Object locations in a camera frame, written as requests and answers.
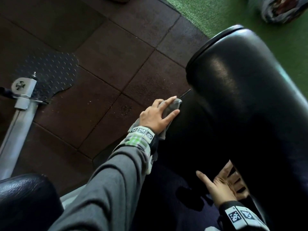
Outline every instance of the black diamond plate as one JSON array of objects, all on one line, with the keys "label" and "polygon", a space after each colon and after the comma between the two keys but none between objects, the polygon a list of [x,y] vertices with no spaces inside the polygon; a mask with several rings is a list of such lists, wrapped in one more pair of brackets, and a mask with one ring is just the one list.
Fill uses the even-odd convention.
[{"label": "black diamond plate", "polygon": [[78,59],[74,54],[40,51],[17,65],[13,76],[37,80],[31,99],[49,103],[56,93],[73,85],[77,73]]}]

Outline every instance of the silver metal bar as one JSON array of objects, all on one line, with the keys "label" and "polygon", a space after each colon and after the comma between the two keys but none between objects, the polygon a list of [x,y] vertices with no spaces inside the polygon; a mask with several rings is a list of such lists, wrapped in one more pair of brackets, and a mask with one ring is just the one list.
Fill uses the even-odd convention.
[{"label": "silver metal bar", "polygon": [[37,107],[38,103],[30,100],[26,110],[16,110],[0,147],[0,180],[11,177]]}]

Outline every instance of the hand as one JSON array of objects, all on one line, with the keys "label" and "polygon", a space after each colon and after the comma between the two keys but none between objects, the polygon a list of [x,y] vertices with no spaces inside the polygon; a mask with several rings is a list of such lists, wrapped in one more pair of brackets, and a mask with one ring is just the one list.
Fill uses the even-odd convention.
[{"label": "hand", "polygon": [[144,127],[150,128],[155,134],[160,134],[166,126],[180,113],[179,109],[171,112],[166,118],[162,119],[163,111],[176,99],[176,96],[170,97],[161,106],[163,99],[157,99],[152,106],[148,107],[140,114],[139,124]]},{"label": "hand", "polygon": [[[233,164],[229,161],[213,182],[202,172],[196,171],[197,177],[206,185],[217,208],[225,202],[244,199],[249,195],[247,186],[237,171],[229,176],[232,168]],[[245,190],[238,193],[237,191],[242,188],[245,188]]]}]

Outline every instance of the green turf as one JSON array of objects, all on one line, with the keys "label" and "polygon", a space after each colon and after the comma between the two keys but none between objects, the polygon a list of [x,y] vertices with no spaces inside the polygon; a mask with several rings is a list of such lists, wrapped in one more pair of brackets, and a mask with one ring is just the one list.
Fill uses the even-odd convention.
[{"label": "green turf", "polygon": [[247,0],[167,1],[209,37],[235,24],[256,32],[308,97],[308,11],[289,24],[277,26],[266,24],[260,15],[248,10]]}]

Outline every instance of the gray sleeve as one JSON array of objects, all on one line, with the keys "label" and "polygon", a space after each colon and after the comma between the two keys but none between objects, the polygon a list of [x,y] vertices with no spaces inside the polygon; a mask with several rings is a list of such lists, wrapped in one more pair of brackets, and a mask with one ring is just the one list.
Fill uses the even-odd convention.
[{"label": "gray sleeve", "polygon": [[129,230],[146,175],[139,147],[122,146],[93,174],[87,186],[49,231]]}]

